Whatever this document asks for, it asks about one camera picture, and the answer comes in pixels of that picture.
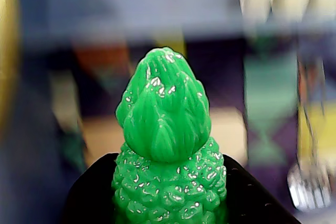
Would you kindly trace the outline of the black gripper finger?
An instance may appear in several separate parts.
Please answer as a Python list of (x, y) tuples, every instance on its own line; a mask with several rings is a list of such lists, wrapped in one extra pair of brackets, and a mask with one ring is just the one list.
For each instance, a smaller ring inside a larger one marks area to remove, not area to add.
[(95, 161), (72, 185), (62, 212), (61, 223), (115, 223), (111, 187), (118, 153)]
[(227, 197), (222, 223), (298, 224), (275, 197), (233, 158), (223, 155), (227, 169)]

